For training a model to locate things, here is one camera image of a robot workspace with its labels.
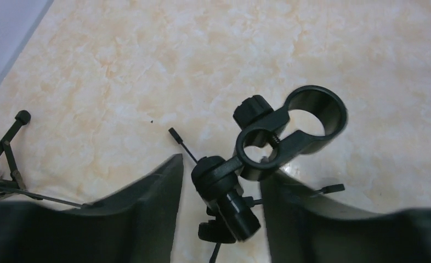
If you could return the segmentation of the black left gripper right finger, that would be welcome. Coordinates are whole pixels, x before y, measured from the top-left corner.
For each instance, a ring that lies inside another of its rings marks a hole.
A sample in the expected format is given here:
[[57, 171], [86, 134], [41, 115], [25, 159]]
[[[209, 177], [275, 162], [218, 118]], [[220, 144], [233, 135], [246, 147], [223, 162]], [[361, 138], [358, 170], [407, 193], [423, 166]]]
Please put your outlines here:
[[431, 208], [374, 213], [282, 171], [260, 192], [272, 262], [431, 262]]

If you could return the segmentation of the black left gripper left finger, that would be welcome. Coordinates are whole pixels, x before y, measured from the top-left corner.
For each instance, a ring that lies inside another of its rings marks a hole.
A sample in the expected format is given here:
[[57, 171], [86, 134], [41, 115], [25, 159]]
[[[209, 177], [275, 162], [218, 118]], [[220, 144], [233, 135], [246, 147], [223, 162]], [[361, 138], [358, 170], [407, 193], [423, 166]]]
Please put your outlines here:
[[0, 202], [0, 262], [170, 262], [183, 175], [174, 154], [83, 208]]

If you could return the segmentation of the black tripod clip mic stand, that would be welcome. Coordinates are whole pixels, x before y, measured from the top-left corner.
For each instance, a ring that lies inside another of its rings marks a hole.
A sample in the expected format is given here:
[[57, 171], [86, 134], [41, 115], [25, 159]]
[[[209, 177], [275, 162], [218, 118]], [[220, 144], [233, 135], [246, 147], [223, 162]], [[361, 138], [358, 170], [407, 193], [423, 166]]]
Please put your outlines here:
[[[324, 134], [296, 130], [281, 138], [294, 110], [316, 117]], [[210, 216], [200, 223], [198, 232], [201, 240], [215, 245], [210, 262], [216, 262], [222, 244], [244, 242], [260, 229], [252, 208], [262, 200], [244, 196], [239, 179], [262, 181], [297, 156], [321, 150], [344, 130], [348, 113], [331, 90], [305, 85], [290, 93], [277, 110], [261, 95], [247, 98], [235, 109], [233, 118], [241, 131], [232, 157], [196, 159], [191, 172], [192, 183]]]

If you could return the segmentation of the black shock mount tripod stand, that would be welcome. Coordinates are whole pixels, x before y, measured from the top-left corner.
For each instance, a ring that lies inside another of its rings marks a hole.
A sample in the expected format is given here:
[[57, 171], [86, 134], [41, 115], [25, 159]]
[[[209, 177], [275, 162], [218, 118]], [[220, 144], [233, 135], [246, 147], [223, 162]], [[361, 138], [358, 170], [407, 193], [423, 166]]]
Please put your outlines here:
[[20, 129], [31, 121], [29, 111], [21, 110], [15, 117], [14, 122], [0, 139], [0, 201], [12, 196], [24, 196], [35, 201], [50, 201], [73, 208], [84, 207], [84, 204], [75, 203], [63, 199], [49, 197], [39, 193], [30, 192], [18, 167], [12, 148], [12, 141]]

